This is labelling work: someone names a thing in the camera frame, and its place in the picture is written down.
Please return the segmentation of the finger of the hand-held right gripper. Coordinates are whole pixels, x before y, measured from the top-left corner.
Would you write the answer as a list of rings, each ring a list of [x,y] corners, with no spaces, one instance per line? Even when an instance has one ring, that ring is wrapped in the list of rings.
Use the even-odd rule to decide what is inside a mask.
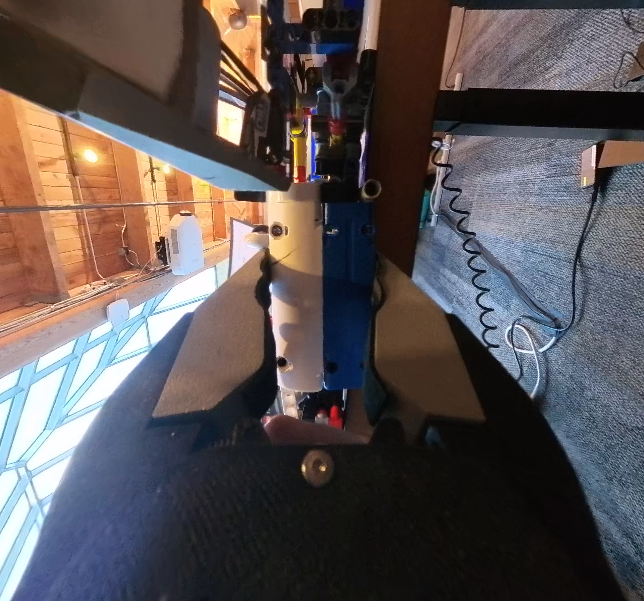
[[[100,71],[66,75],[66,115],[213,186],[287,191],[283,174],[219,136],[197,128],[133,85]]]

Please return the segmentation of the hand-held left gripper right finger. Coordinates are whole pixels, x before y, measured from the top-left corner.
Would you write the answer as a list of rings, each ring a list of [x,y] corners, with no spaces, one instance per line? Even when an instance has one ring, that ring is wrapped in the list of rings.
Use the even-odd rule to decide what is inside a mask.
[[[445,312],[379,256],[365,360],[365,412],[373,429],[398,420],[421,441],[433,423],[481,425],[486,417]]]

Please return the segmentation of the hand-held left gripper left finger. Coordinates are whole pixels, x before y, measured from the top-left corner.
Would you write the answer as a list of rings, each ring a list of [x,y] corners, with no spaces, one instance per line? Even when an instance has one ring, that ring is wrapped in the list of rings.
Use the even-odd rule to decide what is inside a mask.
[[[153,418],[262,418],[277,396],[270,255],[254,254],[193,313]]]

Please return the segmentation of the toy brick car model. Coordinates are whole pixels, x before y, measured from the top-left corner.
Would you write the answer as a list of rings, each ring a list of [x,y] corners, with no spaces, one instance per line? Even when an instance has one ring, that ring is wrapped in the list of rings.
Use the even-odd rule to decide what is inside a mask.
[[[246,92],[239,146],[286,178],[265,191],[271,323],[279,410],[342,428],[362,388],[377,266],[378,181],[363,170],[376,52],[359,49],[364,0],[323,0],[285,17],[265,0],[262,59],[269,90]]]

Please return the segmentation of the white illustrated leaflet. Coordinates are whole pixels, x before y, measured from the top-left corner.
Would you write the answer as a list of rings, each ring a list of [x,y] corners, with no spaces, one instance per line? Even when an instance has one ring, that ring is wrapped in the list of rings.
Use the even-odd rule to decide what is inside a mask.
[[[269,247],[267,225],[230,218],[230,248],[228,277],[234,275],[247,261]]]

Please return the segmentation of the thin metal rod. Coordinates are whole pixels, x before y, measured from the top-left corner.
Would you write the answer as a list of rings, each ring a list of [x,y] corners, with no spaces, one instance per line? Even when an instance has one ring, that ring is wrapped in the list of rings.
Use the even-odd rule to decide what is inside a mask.
[[[113,209],[129,208],[157,208],[157,207],[186,207],[201,204],[225,204],[241,201],[236,198],[216,198],[216,199],[198,199],[198,200],[179,200],[179,201],[152,201],[152,202],[126,202],[126,203],[73,203],[73,204],[56,204],[56,205],[24,205],[24,206],[2,206],[1,215],[10,214],[31,214],[41,212],[65,212],[65,211],[102,211]]]

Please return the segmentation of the large grid window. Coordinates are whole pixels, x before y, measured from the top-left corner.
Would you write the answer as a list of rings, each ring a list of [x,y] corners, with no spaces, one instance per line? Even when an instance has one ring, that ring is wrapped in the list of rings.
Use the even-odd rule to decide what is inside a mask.
[[[1,379],[1,599],[10,600],[71,455],[106,399],[182,316],[227,278],[229,261],[129,308]]]

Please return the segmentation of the brown cardboard box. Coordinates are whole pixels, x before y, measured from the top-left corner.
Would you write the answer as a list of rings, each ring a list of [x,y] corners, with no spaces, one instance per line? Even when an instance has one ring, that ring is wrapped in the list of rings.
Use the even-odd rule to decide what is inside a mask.
[[[582,151],[580,181],[582,188],[596,184],[605,171],[643,163],[642,141],[600,141]]]

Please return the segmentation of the white wall device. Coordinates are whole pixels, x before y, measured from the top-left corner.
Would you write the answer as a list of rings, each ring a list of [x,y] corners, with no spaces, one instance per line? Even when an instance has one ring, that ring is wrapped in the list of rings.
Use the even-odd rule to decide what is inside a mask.
[[[179,211],[165,233],[168,265],[176,276],[191,275],[205,264],[202,230],[190,211]]]

